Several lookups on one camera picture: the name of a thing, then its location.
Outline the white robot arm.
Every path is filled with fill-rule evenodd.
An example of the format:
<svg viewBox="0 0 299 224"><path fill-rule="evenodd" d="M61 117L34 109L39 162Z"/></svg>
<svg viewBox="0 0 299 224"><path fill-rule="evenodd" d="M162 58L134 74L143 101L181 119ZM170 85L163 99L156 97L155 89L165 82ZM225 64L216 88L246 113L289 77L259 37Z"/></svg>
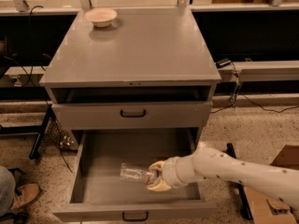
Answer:
<svg viewBox="0 0 299 224"><path fill-rule="evenodd" d="M221 179L254 189L290 207L299 208L299 171L235 159L212 147L193 154L156 161L149 167L157 176L147 189L167 191L206 179Z"/></svg>

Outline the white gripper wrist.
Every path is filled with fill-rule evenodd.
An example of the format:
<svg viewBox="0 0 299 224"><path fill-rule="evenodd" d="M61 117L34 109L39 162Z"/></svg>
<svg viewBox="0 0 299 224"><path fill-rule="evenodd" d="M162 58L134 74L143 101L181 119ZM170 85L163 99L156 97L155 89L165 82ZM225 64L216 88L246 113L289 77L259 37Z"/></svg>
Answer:
<svg viewBox="0 0 299 224"><path fill-rule="evenodd" d="M147 189L152 191L168 191L171 188L183 188L186 186L177 174L177 163L179 157L169 158L166 161L156 161L149 169L162 172L162 178L156 179Z"/></svg>

